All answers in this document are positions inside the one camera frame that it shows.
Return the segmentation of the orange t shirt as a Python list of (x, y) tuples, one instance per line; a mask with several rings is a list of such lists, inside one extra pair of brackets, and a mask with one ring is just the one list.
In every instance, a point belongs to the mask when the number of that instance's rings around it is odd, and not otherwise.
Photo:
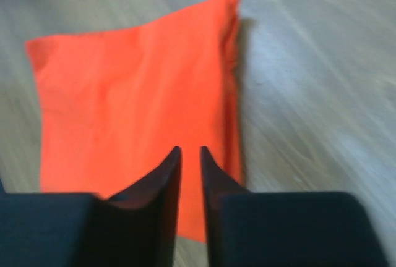
[(243, 179), (239, 4), (207, 0), (132, 28), (25, 44), (41, 109), (40, 189), (109, 197), (182, 151), (178, 235), (205, 242), (200, 148)]

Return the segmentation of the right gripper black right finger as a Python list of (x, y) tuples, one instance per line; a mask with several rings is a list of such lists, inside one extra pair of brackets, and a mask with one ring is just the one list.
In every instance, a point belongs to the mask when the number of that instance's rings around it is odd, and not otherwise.
[(364, 206), (346, 192), (254, 193), (200, 149), (210, 266), (385, 266)]

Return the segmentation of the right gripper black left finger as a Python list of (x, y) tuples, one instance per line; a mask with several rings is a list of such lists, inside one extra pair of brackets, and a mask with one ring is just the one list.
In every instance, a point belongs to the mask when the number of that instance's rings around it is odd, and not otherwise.
[(1, 192), (2, 266), (171, 266), (181, 149), (110, 198)]

